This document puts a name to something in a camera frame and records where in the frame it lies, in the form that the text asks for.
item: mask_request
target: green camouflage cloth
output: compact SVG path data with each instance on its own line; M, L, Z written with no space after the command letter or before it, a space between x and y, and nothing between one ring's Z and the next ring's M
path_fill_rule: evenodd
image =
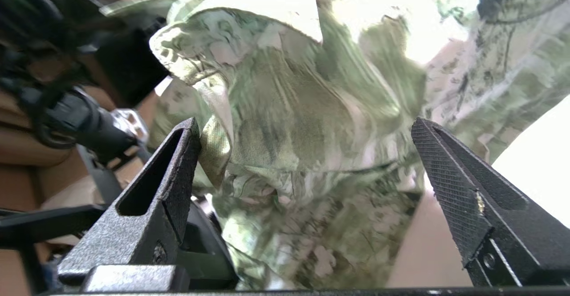
M124 0L103 11L167 19L151 49L175 78L151 146L197 118L194 190L213 194L240 289L384 287L424 189L414 119L492 162L570 93L566 0ZM412 59L448 26L466 41Z

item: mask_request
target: camouflage fabric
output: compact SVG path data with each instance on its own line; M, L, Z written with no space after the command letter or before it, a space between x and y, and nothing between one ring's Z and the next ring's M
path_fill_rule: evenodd
M104 9L167 18L151 48L175 78L151 144L198 119L194 190L213 194L240 289L383 287L424 188L415 117L492 162L569 93L566 0L455 1L125 0ZM425 25L428 9L442 27ZM450 18L468 39L427 65L413 61L418 37Z

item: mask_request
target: screw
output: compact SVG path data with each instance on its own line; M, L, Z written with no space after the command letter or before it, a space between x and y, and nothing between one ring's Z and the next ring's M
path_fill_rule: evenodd
M167 251L160 241L156 242L155 250L152 255L153 264L165 264L167 263Z
M492 254L485 254L483 256L483 264L488 269L495 269L495 256Z

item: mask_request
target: crumpled fabric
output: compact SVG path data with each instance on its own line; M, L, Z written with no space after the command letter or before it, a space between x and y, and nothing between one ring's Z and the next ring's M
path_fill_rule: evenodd
M151 146L196 117L193 190L213 195L238 289L384 287L424 189L414 119L493 162L570 93L566 0L459 1L103 9L167 19L150 46L175 78Z

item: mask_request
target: black plastic part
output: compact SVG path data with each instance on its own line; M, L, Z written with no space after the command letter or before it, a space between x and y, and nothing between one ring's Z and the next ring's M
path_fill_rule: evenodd
M34 136L44 146L69 149L75 145L74 137L69 134L68 124L64 123L63 128L55 129L56 132L53 129L59 127L57 117L61 116L61 113L52 109L57 107L57 103L65 97L66 92L69 92L69 97L76 100L73 108L68 108L67 111L83 111L87 116L81 122L80 127L84 130L96 130L98 125L97 104L90 101L90 97L81 89L71 86L71 82L79 77L79 70L71 70L47 86L24 87L17 96L19 98L18 106L30 117ZM20 79L18 83L20 85L27 84L23 79Z
M51 0L63 14L68 28L80 31L86 24L104 19L99 12L102 4L97 0Z
M441 126L411 134L474 285L564 284L568 228Z
M146 144L140 143L138 145L138 151L136 156L141 160L143 164L146 164L152 157L151 152L147 149Z
M124 155L124 152L137 146L137 138L134 134L128 134L114 126L114 117L110 112L102 108L96 108L98 123L93 129L79 129L73 136L77 143L89 148L97 154L97 160L106 165L116 157Z
M173 265L102 265L91 270L82 292L184 292L190 278Z
M97 158L84 146L77 145L77 152L79 152L87 172L93 178L101 198L110 205L122 192L121 184L118 182L114 172L102 166Z
M199 152L200 133L193 119L173 129L137 178L60 263L59 279L66 291L79 290L99 265L145 265L145 271L146 265L179 264L189 272L190 286L236 285L223 241L212 238L219 234L203 213L191 210L196 208L191 204L191 185ZM188 226L198 228L199 235L186 236ZM188 245L186 239L202 241L206 253L180 251Z
M105 207L84 205L11 215L0 219L0 248L16 248L22 242L40 243L86 231Z

